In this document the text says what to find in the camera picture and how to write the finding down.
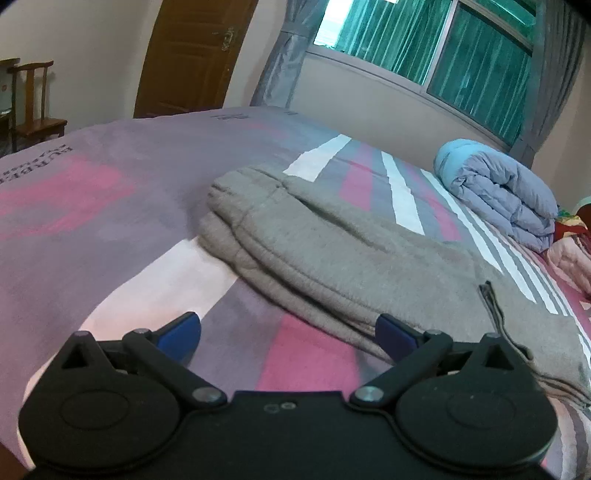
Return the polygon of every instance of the door handle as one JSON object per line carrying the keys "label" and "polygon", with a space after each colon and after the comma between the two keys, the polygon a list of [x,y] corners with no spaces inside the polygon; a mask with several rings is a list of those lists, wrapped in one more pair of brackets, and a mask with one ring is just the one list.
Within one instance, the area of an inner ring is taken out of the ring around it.
{"label": "door handle", "polygon": [[230,44],[234,39],[234,27],[230,27],[226,30],[226,34],[223,36],[222,51],[227,51],[230,48]]}

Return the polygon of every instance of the white wall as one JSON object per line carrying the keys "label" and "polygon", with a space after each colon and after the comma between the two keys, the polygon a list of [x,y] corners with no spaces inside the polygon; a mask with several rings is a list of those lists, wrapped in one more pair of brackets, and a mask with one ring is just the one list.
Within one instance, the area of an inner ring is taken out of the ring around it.
{"label": "white wall", "polygon": [[286,5],[287,0],[259,0],[232,73],[224,107],[250,105],[283,25]]}
{"label": "white wall", "polygon": [[[568,129],[561,124],[563,118],[566,118],[566,121],[570,122]],[[562,151],[556,152],[554,158],[547,159],[543,157],[542,160],[545,160],[546,164],[552,163],[554,166],[550,187],[556,199],[564,207],[572,209],[580,199],[591,195],[590,29],[587,29],[583,63],[580,66],[573,92],[551,136],[555,134],[556,130],[559,131],[558,135],[564,147]],[[543,165],[544,163],[535,168],[534,171],[537,171]]]}
{"label": "white wall", "polygon": [[491,144],[458,117],[377,77],[308,55],[291,109],[426,170],[456,138]]}
{"label": "white wall", "polygon": [[55,61],[48,112],[68,130],[121,118],[148,1],[17,0],[0,15],[0,58]]}
{"label": "white wall", "polygon": [[144,15],[142,23],[138,30],[138,36],[135,39],[133,56],[129,62],[129,77],[125,88],[124,111],[125,118],[133,118],[135,110],[135,97],[138,94],[139,79],[142,76],[144,68],[144,59],[148,51],[152,30],[156,23],[156,18],[160,12],[160,6],[163,0],[143,0]]}

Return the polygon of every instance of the folded gray clothing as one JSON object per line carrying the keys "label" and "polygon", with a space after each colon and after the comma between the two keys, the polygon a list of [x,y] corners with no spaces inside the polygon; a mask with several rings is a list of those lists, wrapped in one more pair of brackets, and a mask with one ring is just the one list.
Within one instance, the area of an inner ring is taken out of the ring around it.
{"label": "folded gray clothing", "polygon": [[[418,235],[274,167],[225,174],[211,186],[209,206],[201,245],[311,325],[381,358],[372,340],[381,313],[458,341],[497,331],[527,346],[534,375],[555,396],[589,403],[574,320],[526,299],[477,253]],[[479,289],[487,282],[492,307]]]}

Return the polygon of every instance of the round black disc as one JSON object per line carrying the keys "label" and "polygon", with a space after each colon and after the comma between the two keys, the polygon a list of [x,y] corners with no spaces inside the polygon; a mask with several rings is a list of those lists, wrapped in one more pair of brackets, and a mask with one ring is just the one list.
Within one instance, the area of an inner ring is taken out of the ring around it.
{"label": "round black disc", "polygon": [[23,406],[19,428],[34,460],[110,469],[138,461],[173,434],[178,403],[156,382],[123,374],[104,382],[77,377],[32,395]]}
{"label": "round black disc", "polygon": [[471,471],[515,468],[538,459],[557,427],[541,393],[473,391],[461,375],[411,387],[398,401],[395,419],[423,455]]}

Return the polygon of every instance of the window sill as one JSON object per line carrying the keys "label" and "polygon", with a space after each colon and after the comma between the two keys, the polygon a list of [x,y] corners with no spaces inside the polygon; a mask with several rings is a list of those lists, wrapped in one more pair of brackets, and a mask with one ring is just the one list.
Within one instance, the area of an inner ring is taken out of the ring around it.
{"label": "window sill", "polygon": [[414,82],[411,82],[410,80],[408,80],[405,77],[402,77],[401,75],[390,72],[386,69],[383,69],[382,67],[378,67],[377,65],[374,65],[373,63],[370,63],[368,61],[361,60],[357,57],[347,55],[346,53],[340,51],[331,50],[330,48],[321,47],[320,45],[310,45],[308,47],[307,52],[308,54],[313,55],[315,57],[335,61],[344,66],[345,68],[355,71],[356,73],[364,75],[373,80],[378,80],[390,87],[396,88],[409,95],[413,95],[422,103],[437,108],[446,115],[453,115],[455,119],[461,120],[468,127],[473,128],[477,130],[479,133],[485,135],[491,141],[493,146],[498,148],[502,152],[507,153],[511,149],[511,147],[507,143],[498,138],[490,130],[475,122],[467,115],[464,115],[454,107],[446,104],[445,102],[442,102],[441,100],[435,98],[432,95],[429,95],[426,92],[425,87],[423,87],[422,85],[418,85]]}

